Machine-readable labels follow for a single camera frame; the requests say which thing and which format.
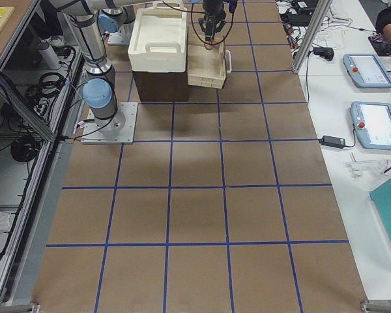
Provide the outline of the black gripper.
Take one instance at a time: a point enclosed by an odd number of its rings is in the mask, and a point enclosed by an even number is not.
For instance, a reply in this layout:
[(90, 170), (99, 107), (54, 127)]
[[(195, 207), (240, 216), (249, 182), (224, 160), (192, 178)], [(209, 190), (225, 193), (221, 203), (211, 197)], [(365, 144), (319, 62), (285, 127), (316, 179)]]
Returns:
[(203, 33), (206, 32), (206, 23), (216, 23), (216, 32), (219, 33), (226, 24), (226, 13), (224, 6), (203, 6), (204, 16), (198, 19), (199, 26)]

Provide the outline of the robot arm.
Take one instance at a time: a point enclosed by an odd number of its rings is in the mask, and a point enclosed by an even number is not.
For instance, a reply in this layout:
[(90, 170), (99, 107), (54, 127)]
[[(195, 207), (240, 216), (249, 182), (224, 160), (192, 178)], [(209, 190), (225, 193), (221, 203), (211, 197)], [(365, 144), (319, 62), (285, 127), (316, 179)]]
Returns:
[(199, 25), (206, 37), (213, 38), (225, 25), (225, 12), (223, 1), (204, 0), (202, 4), (204, 17), (199, 19)]
[(128, 16), (133, 11), (133, 5), (144, 1), (52, 1), (53, 7), (63, 13), (70, 26), (72, 34), (78, 43), (85, 59), (85, 69), (88, 77), (102, 78), (115, 87), (115, 70), (108, 59), (104, 41), (100, 33), (98, 13), (101, 10), (120, 10), (120, 23), (131, 20)]

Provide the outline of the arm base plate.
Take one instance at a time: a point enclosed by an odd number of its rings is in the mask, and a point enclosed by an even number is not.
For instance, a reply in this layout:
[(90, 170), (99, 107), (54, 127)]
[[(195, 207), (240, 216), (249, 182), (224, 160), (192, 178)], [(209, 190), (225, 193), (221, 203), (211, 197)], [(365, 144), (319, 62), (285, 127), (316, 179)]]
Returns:
[(115, 144), (134, 142), (137, 102), (118, 102), (115, 117), (107, 121), (99, 120), (87, 123), (83, 129), (81, 142), (84, 144)]
[(126, 26), (122, 26), (115, 33), (111, 33), (108, 38), (110, 46), (128, 46), (130, 44), (131, 31)]

